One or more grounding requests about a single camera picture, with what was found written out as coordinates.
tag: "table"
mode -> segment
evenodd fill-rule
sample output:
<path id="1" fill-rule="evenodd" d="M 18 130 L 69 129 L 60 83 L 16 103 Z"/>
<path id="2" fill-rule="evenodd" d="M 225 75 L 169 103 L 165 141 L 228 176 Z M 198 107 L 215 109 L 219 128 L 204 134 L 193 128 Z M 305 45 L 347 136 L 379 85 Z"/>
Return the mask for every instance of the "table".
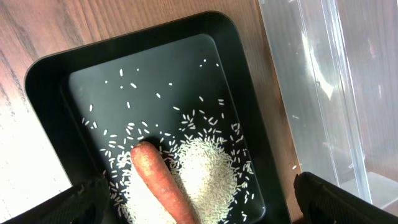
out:
<path id="1" fill-rule="evenodd" d="M 238 28 L 291 219 L 302 217 L 293 189 L 299 162 L 257 0 L 0 0 L 0 222 L 70 186 L 24 93 L 28 67 L 203 11 L 220 11 Z"/>

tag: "wood grain surface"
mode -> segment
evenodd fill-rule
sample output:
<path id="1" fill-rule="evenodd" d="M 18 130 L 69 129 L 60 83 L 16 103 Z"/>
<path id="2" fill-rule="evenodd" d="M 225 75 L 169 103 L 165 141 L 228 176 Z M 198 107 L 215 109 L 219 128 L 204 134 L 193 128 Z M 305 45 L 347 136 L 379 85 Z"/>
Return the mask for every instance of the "wood grain surface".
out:
<path id="1" fill-rule="evenodd" d="M 298 220 L 293 180 L 300 169 L 292 167 L 299 163 L 257 0 L 0 0 L 0 133 L 7 133 L 0 150 L 23 139 L 51 147 L 24 94 L 25 73 L 38 58 L 203 11 L 220 11 L 238 28 L 290 216 Z"/>

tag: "black tray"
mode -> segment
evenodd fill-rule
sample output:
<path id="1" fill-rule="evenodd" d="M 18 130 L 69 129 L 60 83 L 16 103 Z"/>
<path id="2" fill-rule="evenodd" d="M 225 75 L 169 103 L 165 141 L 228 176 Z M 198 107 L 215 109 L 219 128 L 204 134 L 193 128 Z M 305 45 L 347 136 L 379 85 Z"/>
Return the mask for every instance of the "black tray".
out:
<path id="1" fill-rule="evenodd" d="M 108 141 L 122 142 L 128 123 L 137 125 L 132 130 L 136 133 L 138 125 L 145 128 L 141 124 L 145 121 L 150 131 L 146 140 L 157 146 L 165 132 L 178 142 L 184 134 L 201 130 L 207 121 L 199 110 L 218 119 L 217 129 L 226 139 L 234 134 L 231 124 L 240 123 L 244 141 L 228 141 L 225 149 L 248 149 L 256 178 L 250 176 L 247 190 L 255 193 L 255 198 L 243 203 L 246 189 L 240 192 L 235 196 L 239 203 L 232 203 L 228 219 L 242 223 L 244 211 L 248 215 L 245 223 L 290 222 L 239 36 L 225 15 L 204 12 L 50 55 L 30 67 L 25 89 L 72 184 L 110 170 L 108 157 L 99 149 L 119 153 L 121 149 L 107 147 Z M 178 131 L 183 128 L 182 113 L 191 114 L 192 110 L 196 111 L 197 129 Z M 90 119 L 90 125 L 83 125 L 82 117 Z M 94 120 L 98 128 L 93 128 Z M 110 139 L 110 134 L 118 137 Z M 138 136 L 136 133 L 134 140 L 124 145 L 126 151 L 138 143 Z M 169 138 L 162 143 L 163 149 L 173 140 Z M 249 159 L 242 152 L 240 156 L 241 164 Z M 121 221 L 110 214 L 105 213 L 107 223 Z"/>

